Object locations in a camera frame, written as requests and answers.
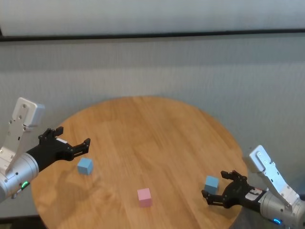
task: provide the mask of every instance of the green indicator light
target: green indicator light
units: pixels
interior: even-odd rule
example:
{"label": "green indicator light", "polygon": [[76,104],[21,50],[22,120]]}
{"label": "green indicator light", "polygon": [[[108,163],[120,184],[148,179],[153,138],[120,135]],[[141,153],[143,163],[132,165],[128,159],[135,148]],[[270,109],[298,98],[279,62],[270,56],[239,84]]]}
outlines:
{"label": "green indicator light", "polygon": [[25,181],[22,185],[21,188],[25,188],[28,185],[28,181]]}

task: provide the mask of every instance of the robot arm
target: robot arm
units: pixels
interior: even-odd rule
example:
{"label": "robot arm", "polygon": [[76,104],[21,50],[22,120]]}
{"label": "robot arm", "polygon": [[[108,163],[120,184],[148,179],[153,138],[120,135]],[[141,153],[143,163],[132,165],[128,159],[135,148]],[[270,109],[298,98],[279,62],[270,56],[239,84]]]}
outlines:
{"label": "robot arm", "polygon": [[262,146],[258,146],[245,159],[248,167],[258,173],[267,184],[268,191],[250,186],[247,177],[233,171],[222,171],[223,178],[231,182],[222,195],[212,195],[202,190],[202,195],[208,205],[219,205],[230,208],[233,205],[242,205],[251,210],[260,212],[261,215],[278,225],[285,225],[295,229],[305,228],[305,202],[286,184],[283,177],[271,161]]}
{"label": "robot arm", "polygon": [[10,120],[9,131],[0,150],[0,202],[7,197],[15,198],[24,190],[39,172],[57,160],[72,161],[75,157],[88,153],[90,139],[71,146],[57,138],[63,127],[48,128],[39,136],[39,144],[25,153],[24,142],[28,132],[37,126],[44,106],[19,98]]}

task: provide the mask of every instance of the gray wall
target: gray wall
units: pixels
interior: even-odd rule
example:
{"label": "gray wall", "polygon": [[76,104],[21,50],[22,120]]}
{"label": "gray wall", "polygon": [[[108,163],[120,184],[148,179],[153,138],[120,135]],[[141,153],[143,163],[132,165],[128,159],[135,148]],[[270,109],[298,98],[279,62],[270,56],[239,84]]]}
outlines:
{"label": "gray wall", "polygon": [[[244,153],[262,144],[304,191],[305,35],[0,44],[0,144],[19,96],[47,107],[46,127],[103,100],[166,96],[216,117]],[[255,176],[250,182],[260,185]],[[36,214],[26,191],[0,217]]]}

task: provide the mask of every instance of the white wall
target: white wall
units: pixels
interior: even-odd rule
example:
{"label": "white wall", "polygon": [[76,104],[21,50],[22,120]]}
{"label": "white wall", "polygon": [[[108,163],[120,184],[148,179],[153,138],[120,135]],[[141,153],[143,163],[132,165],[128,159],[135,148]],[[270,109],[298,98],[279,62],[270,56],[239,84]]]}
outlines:
{"label": "white wall", "polygon": [[304,0],[0,0],[5,36],[303,29]]}
{"label": "white wall", "polygon": [[[19,96],[47,107],[29,146],[93,103],[166,96],[216,117],[245,153],[264,145],[304,191],[304,47],[303,34],[0,43],[0,144]],[[23,197],[0,205],[0,217],[28,214],[36,211]]]}

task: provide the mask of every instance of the wood grain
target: wood grain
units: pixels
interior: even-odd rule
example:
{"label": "wood grain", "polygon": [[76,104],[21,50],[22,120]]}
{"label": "wood grain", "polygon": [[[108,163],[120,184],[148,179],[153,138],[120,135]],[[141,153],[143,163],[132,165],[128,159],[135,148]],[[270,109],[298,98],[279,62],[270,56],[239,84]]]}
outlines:
{"label": "wood grain", "polygon": [[[207,206],[207,175],[221,170],[247,175],[230,133],[207,113],[159,97],[106,101],[63,122],[63,139],[91,138],[90,176],[77,163],[58,161],[32,182],[37,210],[50,229],[224,229],[241,208]],[[140,208],[137,190],[149,187],[152,207]]]}

